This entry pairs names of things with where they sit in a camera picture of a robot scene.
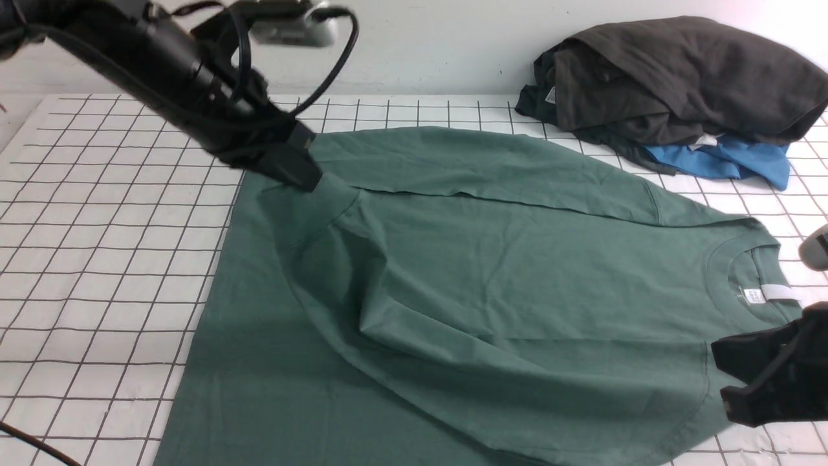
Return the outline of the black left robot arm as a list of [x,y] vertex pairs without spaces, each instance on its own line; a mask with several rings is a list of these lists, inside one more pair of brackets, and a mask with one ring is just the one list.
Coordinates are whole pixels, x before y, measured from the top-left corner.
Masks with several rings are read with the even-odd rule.
[[149,1],[3,1],[2,60],[50,39],[219,162],[314,191],[313,130],[267,97],[239,15],[216,18],[237,34],[237,66],[219,36],[187,32]]

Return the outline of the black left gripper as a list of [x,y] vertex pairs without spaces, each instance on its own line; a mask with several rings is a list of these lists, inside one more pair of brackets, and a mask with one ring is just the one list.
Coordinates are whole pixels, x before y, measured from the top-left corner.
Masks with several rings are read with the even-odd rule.
[[254,172],[313,192],[322,170],[310,155],[316,134],[297,118],[278,109],[267,97],[231,100],[211,97],[208,117],[218,120],[211,135],[224,135],[226,142],[210,153],[228,167]]

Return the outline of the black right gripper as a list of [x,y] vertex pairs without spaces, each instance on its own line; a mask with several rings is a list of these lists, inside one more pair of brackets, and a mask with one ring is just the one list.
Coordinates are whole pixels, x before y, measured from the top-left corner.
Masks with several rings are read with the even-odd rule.
[[728,421],[744,427],[827,419],[827,304],[806,307],[781,327],[712,343],[719,371],[742,387],[725,386]]

